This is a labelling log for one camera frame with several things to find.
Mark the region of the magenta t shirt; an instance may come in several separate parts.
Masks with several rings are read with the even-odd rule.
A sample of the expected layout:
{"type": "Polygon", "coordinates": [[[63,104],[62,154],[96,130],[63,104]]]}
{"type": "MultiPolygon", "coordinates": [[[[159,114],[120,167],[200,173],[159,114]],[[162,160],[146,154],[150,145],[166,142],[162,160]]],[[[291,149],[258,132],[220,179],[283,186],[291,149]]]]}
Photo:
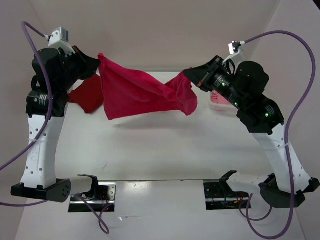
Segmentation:
{"type": "Polygon", "coordinates": [[[98,60],[103,107],[110,121],[168,111],[189,116],[197,109],[198,98],[192,83],[182,72],[162,83],[144,71],[124,68],[102,53],[98,60]]]}

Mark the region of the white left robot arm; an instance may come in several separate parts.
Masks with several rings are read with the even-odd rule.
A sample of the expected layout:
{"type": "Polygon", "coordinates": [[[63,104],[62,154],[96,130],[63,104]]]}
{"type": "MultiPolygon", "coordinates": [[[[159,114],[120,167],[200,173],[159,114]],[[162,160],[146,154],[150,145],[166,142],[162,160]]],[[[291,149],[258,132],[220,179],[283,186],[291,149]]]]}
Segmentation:
{"type": "Polygon", "coordinates": [[[35,72],[26,98],[29,144],[23,176],[10,194],[16,197],[63,203],[82,192],[89,200],[100,194],[97,178],[80,175],[80,189],[70,178],[56,177],[56,151],[67,113],[69,95],[78,80],[92,77],[101,62],[85,55],[77,46],[71,54],[61,47],[39,50],[32,60],[35,72]]]}

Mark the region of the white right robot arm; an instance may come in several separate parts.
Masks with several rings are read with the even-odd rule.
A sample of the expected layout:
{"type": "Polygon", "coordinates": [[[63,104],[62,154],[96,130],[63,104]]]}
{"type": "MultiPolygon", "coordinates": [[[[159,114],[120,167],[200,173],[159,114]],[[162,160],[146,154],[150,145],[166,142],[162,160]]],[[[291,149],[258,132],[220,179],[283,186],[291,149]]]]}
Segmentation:
{"type": "Polygon", "coordinates": [[[230,59],[215,56],[204,65],[185,69],[183,74],[202,91],[218,92],[237,109],[237,118],[265,151],[273,173],[254,176],[231,170],[219,179],[219,191],[225,197],[235,192],[259,194],[273,208],[297,208],[306,193],[319,187],[319,181],[305,172],[293,147],[285,141],[281,110],[263,94],[269,81],[263,67],[243,61],[231,72],[233,65],[230,59]]]}

